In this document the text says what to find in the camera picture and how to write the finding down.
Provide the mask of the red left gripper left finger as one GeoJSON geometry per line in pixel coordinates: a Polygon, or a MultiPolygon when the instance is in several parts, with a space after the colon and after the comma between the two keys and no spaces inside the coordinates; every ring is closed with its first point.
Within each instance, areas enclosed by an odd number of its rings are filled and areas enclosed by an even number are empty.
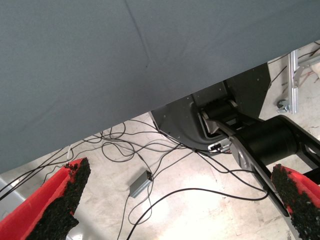
{"type": "Polygon", "coordinates": [[[79,224],[75,213],[91,173],[89,160],[73,160],[0,222],[2,240],[64,240],[79,224]]]}

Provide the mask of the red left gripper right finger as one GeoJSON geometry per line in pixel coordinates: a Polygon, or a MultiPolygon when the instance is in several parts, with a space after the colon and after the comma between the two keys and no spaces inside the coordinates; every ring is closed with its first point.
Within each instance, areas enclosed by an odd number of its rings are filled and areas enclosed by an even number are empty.
{"type": "Polygon", "coordinates": [[[277,164],[271,182],[302,240],[320,238],[320,186],[300,172],[277,164]]]}

